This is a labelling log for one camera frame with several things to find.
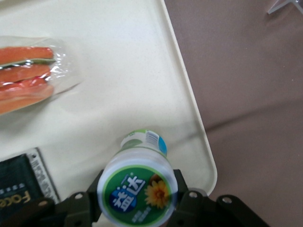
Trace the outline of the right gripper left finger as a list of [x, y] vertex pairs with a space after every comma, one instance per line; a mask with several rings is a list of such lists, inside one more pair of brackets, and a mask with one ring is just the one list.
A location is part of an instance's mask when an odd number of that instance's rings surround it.
[[100, 171], [88, 189], [76, 192], [56, 205], [60, 227], [91, 227], [101, 216], [98, 204], [97, 185], [103, 171]]

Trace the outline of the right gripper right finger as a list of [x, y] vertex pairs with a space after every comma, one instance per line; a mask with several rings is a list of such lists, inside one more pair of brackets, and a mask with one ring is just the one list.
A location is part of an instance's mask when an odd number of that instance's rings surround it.
[[212, 227], [212, 201], [201, 189], [189, 189], [179, 169], [174, 170], [178, 183], [178, 201], [171, 215], [173, 227]]

